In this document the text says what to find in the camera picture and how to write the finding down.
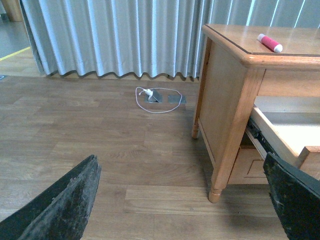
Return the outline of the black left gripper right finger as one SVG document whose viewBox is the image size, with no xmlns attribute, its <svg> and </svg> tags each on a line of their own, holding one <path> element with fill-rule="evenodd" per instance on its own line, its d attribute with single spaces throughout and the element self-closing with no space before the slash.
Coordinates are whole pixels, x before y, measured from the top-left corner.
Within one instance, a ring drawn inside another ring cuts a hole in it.
<svg viewBox="0 0 320 240">
<path fill-rule="evenodd" d="M 290 240 L 320 238 L 320 181 L 269 152 L 263 164 L 270 198 Z"/>
</svg>

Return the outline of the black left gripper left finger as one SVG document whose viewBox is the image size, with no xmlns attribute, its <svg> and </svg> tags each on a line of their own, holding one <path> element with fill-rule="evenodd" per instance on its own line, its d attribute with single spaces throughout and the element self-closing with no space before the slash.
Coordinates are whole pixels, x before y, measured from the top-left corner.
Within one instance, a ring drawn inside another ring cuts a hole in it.
<svg viewBox="0 0 320 240">
<path fill-rule="evenodd" d="M 24 207 L 1 221 L 2 240 L 79 240 L 95 202 L 102 167 L 88 156 Z"/>
</svg>

